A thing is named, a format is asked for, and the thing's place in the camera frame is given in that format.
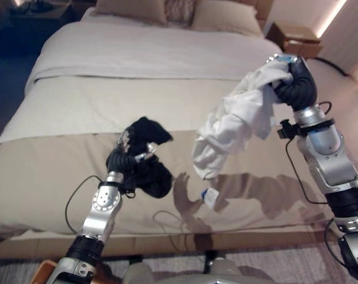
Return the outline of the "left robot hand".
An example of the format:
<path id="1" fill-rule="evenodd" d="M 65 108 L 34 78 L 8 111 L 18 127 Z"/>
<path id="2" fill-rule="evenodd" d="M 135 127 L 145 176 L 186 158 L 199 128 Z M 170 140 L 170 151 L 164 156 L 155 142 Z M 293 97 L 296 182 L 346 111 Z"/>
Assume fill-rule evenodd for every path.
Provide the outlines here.
<path id="1" fill-rule="evenodd" d="M 118 144 L 106 160 L 107 172 L 122 173 L 124 178 L 134 175 L 139 164 L 156 159 L 147 143 L 130 146 Z"/>

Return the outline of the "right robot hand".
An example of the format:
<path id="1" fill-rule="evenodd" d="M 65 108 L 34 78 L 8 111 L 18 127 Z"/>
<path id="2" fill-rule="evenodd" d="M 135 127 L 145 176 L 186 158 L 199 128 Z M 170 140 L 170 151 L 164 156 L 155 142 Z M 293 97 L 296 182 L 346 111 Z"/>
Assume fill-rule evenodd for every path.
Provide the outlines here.
<path id="1" fill-rule="evenodd" d="M 288 65 L 292 81 L 286 83 L 283 79 L 273 87 L 273 90 L 281 102 L 287 104 L 294 112 L 315 105 L 317 101 L 317 86 L 306 60 L 294 54 L 275 53 L 268 62 L 278 61 Z"/>

